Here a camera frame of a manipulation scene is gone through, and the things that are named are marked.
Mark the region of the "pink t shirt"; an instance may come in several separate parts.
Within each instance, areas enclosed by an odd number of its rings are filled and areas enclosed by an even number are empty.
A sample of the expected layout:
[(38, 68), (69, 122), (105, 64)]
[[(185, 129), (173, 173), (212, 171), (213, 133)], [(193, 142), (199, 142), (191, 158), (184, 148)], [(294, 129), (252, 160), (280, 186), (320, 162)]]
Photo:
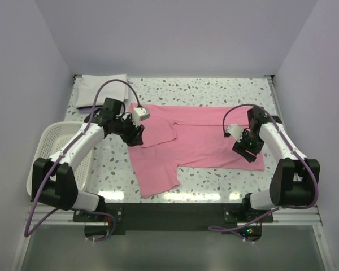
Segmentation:
[(158, 106), (146, 104), (150, 118), (143, 121), (143, 144), (130, 147), (129, 157), (143, 198), (178, 185), (178, 167), (265, 169), (262, 155), (249, 163), (225, 138), (221, 122), (226, 107)]

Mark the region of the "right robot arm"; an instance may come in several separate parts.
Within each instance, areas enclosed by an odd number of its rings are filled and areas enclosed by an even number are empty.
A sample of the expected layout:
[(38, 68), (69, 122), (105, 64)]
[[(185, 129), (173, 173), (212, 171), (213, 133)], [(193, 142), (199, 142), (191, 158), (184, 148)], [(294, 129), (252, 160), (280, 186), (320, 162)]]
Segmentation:
[(226, 135), (235, 140), (232, 150), (253, 163), (263, 146), (267, 146), (277, 166), (269, 188), (248, 193), (238, 212), (313, 207), (319, 197), (319, 162), (309, 159), (295, 146), (278, 116), (254, 106), (248, 110), (247, 118), (248, 128), (231, 124), (225, 130)]

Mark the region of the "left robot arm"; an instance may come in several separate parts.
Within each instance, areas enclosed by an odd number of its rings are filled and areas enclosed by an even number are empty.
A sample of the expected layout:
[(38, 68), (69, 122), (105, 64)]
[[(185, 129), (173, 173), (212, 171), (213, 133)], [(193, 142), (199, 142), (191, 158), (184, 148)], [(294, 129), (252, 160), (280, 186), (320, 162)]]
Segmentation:
[(142, 121), (150, 112), (138, 105), (131, 112), (122, 112), (124, 103), (106, 98), (102, 108), (86, 117), (79, 131), (49, 158), (38, 158), (32, 167), (31, 198), (64, 211), (103, 212), (102, 196), (78, 188), (75, 171), (82, 160), (108, 135), (120, 136), (129, 147), (143, 144)]

